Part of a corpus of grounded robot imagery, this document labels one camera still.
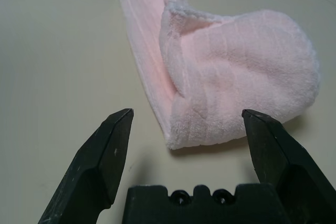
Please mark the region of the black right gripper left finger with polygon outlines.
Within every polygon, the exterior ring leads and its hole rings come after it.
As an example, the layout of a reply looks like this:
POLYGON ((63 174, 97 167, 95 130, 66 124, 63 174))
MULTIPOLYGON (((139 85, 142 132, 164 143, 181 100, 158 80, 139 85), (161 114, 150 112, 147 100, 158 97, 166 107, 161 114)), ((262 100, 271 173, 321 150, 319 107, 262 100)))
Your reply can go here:
POLYGON ((78 149, 39 223, 96 223, 116 198, 133 109, 109 115, 78 149))

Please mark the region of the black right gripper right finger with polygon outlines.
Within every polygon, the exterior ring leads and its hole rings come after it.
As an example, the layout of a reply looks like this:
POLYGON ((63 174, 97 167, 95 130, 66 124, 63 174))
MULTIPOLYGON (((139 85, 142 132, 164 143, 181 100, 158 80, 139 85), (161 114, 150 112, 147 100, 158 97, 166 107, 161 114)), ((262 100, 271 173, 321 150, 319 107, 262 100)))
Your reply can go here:
POLYGON ((308 151, 271 116, 242 112, 251 160, 292 223, 335 223, 335 189, 308 151))

